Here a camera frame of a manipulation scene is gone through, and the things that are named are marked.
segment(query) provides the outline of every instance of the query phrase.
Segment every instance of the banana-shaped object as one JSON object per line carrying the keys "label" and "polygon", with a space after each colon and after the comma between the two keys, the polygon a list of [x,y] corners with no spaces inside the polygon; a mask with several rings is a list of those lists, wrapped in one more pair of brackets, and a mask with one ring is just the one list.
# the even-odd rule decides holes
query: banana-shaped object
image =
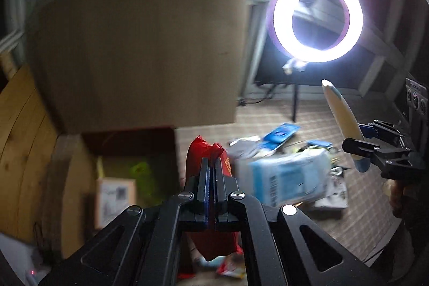
{"label": "banana-shaped object", "polygon": [[[334,87],[330,81],[325,79],[322,80],[322,88],[343,138],[351,137],[356,140],[364,140],[362,131],[357,124],[353,112],[338,89]],[[351,157],[359,172],[368,171],[371,165],[369,158],[363,158],[362,156],[354,154],[351,154]]]}

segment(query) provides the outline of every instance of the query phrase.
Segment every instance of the metal screw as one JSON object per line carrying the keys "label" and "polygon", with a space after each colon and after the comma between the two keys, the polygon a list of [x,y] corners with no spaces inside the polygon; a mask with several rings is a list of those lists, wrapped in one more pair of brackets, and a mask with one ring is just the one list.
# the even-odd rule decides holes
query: metal screw
{"label": "metal screw", "polygon": [[297,208],[293,205],[284,205],[282,207],[282,211],[285,215],[293,216],[295,213],[297,213]]}
{"label": "metal screw", "polygon": [[241,200],[245,196],[246,195],[241,190],[237,190],[237,191],[231,193],[231,198],[233,198],[234,200]]}
{"label": "metal screw", "polygon": [[179,193],[179,199],[182,200],[191,200],[194,197],[194,194],[191,192],[181,192]]}
{"label": "metal screw", "polygon": [[131,216],[138,216],[142,213],[142,208],[140,206],[133,205],[127,208],[127,213]]}

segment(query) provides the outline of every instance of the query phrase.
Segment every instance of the ring light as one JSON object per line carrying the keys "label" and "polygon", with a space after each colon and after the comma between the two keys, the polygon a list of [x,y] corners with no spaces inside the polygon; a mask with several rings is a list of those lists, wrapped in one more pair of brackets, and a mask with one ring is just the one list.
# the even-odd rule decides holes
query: ring light
{"label": "ring light", "polygon": [[269,33],[293,57],[305,62],[326,62],[348,53],[356,44],[363,27],[359,0],[340,0],[345,24],[340,37],[331,47],[319,50],[302,44],[292,28],[292,16],[300,0],[271,0],[269,4]]}

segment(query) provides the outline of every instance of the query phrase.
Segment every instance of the checkered floor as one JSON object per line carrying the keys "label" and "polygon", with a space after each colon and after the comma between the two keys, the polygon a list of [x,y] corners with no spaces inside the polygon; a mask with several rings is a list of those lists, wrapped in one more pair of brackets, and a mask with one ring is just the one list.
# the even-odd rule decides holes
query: checkered floor
{"label": "checkered floor", "polygon": [[[358,122],[368,123],[380,119],[397,124],[398,114],[387,108],[387,103],[372,100],[351,100],[349,106]],[[290,122],[291,101],[267,100],[259,104],[237,107],[236,121],[233,124],[209,125],[176,130],[177,153],[181,184],[184,185],[184,172],[187,149],[198,135],[209,143],[218,142],[226,149],[228,141],[238,137],[264,136],[283,122]],[[300,131],[290,140],[323,139],[341,147],[342,136],[325,100],[300,101],[297,113]],[[353,168],[351,157],[341,153],[341,164]],[[317,220],[317,223],[351,253],[365,259],[374,249],[392,224],[388,198],[382,193],[384,179],[377,167],[371,166],[365,174],[348,170],[347,181],[349,208],[343,211],[341,219]]]}

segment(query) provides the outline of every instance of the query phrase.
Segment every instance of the red package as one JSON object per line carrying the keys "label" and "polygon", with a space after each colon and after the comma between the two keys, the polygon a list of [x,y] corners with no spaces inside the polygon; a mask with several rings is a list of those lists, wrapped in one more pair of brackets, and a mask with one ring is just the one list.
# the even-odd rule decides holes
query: red package
{"label": "red package", "polygon": [[[231,165],[226,150],[219,143],[214,143],[211,146],[201,136],[198,136],[192,141],[188,149],[186,157],[186,180],[189,177],[199,174],[202,158],[209,158],[211,165],[214,165],[215,160],[220,158],[224,176],[231,177]],[[241,250],[237,244],[237,233],[215,231],[215,211],[212,206],[209,206],[208,229],[204,232],[188,233],[195,247],[206,261],[211,261],[218,256],[230,255]]]}

